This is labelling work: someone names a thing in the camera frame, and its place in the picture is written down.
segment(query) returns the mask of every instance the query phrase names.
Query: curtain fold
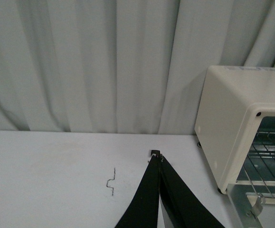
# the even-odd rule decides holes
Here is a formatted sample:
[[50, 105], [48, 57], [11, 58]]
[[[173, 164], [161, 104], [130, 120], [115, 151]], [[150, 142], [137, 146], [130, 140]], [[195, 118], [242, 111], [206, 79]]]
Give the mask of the curtain fold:
[[194, 134], [210, 65], [275, 67], [275, 1], [0, 0], [0, 130]]

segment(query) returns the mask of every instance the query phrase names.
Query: white table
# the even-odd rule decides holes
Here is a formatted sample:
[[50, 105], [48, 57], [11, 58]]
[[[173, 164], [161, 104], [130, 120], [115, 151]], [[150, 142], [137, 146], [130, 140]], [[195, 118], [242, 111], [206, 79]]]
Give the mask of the white table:
[[[195, 136], [0, 131], [0, 228], [113, 228], [160, 150], [227, 228], [237, 220], [217, 191]], [[158, 227], [164, 227], [161, 210]]]

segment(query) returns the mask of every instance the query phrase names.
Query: white curtain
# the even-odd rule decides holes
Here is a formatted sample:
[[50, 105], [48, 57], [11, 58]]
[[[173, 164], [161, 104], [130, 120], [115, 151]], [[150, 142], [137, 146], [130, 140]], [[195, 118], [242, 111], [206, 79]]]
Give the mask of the white curtain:
[[193, 134], [210, 65], [275, 67], [275, 0], [0, 0], [0, 130]]

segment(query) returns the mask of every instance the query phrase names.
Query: cream toaster oven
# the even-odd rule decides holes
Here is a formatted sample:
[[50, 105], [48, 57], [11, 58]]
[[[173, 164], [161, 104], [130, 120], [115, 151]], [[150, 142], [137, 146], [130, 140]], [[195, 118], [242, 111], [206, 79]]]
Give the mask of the cream toaster oven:
[[242, 227], [275, 205], [275, 68], [211, 66], [195, 131]]

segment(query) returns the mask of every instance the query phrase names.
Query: metal wire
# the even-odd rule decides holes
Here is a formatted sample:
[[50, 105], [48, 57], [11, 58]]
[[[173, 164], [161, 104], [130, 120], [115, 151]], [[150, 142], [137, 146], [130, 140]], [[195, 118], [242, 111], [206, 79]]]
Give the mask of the metal wire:
[[[257, 165], [255, 165], [252, 161], [251, 158], [259, 158], [262, 163], [264, 164], [264, 166], [266, 167], [266, 169], [268, 170], [268, 172], [270, 173], [271, 177], [274, 179], [275, 182], [275, 175], [273, 173], [273, 170], [271, 169], [271, 167], [266, 163], [266, 161], [268, 161], [267, 159], [273, 159], [274, 163], [275, 163], [275, 132], [257, 132], [254, 142], [252, 143], [251, 147], [250, 147], [250, 151], [248, 153], [248, 156], [246, 159], [248, 159], [250, 161], [250, 163], [252, 164], [253, 169], [257, 172], [258, 176], [261, 179], [261, 182], [264, 184], [265, 188], [267, 189], [267, 191], [269, 192], [269, 195], [272, 198], [275, 198], [275, 192], [271, 192], [271, 190], [269, 189], [266, 180], [263, 176], [263, 174], [261, 173], [261, 170], [259, 168], [257, 168]], [[251, 176], [248, 174], [247, 169], [245, 168], [245, 166], [243, 166], [244, 172], [254, 190], [254, 192], [259, 195], [261, 193], [258, 193], [256, 191], [256, 187], [255, 187], [255, 183], [253, 182]]]

